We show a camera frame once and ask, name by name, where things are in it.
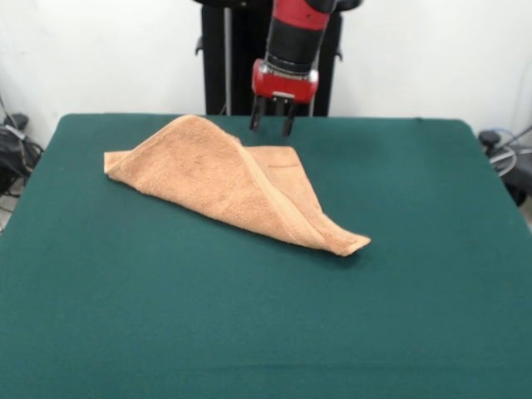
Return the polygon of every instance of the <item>cable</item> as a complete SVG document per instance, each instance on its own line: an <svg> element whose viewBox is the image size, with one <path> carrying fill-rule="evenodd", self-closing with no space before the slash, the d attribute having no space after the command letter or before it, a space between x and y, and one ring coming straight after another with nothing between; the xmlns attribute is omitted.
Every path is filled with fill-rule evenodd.
<svg viewBox="0 0 532 399"><path fill-rule="evenodd" d="M0 92L0 107L2 107L2 111L3 111L3 113L6 114L7 118L8 118L8 119L11 121L11 123L13 124L13 127L14 127L15 129L18 130L17 121L15 121L15 118L13 118L13 117L11 116L11 114L9 114L9 113L7 112L7 110L6 110L6 106L5 106L4 103L3 103L2 93L1 93L1 92Z"/></svg>
<svg viewBox="0 0 532 399"><path fill-rule="evenodd" d="M522 132L520 132L515 137L512 137L511 139L507 140L506 142L502 143L501 145L498 145L497 148L505 148L506 146L512 144L514 141L517 141L521 137L528 135L532 131L532 126L527 127Z"/></svg>
<svg viewBox="0 0 532 399"><path fill-rule="evenodd" d="M506 150L506 153L490 158L490 163L492 165L495 165L498 162L501 162L502 160L507 160L508 158L511 158L510 164L506 166L503 170L498 171L499 177L508 175L517 165L517 154L515 153L515 151L506 146L504 147L504 150Z"/></svg>
<svg viewBox="0 0 532 399"><path fill-rule="evenodd" d="M506 133L507 135L511 135L512 138L515 137L514 132L509 131L508 129L504 129L502 127L492 127L491 130L499 133Z"/></svg>
<svg viewBox="0 0 532 399"><path fill-rule="evenodd" d="M521 108L521 102L523 100L523 93L525 92L525 83L526 79L529 76L530 73L530 67L532 67L532 58L530 58L525 65L525 69L523 70L523 73L521 74L521 78L519 81L519 87L517 89L517 97L515 98L515 104L514 104L514 115L512 116L512 128L515 129L515 124L517 122L517 115L519 114L520 108Z"/></svg>

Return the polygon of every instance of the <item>orange towel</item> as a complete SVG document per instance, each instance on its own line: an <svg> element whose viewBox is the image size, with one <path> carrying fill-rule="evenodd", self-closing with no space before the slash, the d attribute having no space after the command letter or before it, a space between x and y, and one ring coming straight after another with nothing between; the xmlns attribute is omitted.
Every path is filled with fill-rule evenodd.
<svg viewBox="0 0 532 399"><path fill-rule="evenodd" d="M243 147L198 116L177 118L132 151L105 153L104 171L141 193L287 243L348 256L370 242L322 212L293 148Z"/></svg>

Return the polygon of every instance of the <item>green felt surface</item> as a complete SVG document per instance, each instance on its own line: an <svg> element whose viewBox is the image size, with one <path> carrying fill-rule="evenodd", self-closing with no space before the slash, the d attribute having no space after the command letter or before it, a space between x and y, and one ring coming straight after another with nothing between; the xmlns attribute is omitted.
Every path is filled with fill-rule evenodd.
<svg viewBox="0 0 532 399"><path fill-rule="evenodd" d="M341 259L104 176L171 119L62 119L0 238L1 398L532 397L532 237L465 124L296 121L323 209L373 238Z"/></svg>

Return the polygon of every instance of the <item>towel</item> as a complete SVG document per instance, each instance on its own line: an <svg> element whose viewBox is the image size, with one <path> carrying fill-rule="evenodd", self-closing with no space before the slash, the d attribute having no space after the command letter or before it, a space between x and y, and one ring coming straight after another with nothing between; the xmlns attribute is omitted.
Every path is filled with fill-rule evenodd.
<svg viewBox="0 0 532 399"><path fill-rule="evenodd" d="M175 119L134 150L106 152L104 171L146 195L287 243L348 256L370 242L323 213L293 148L244 147L198 116Z"/></svg>

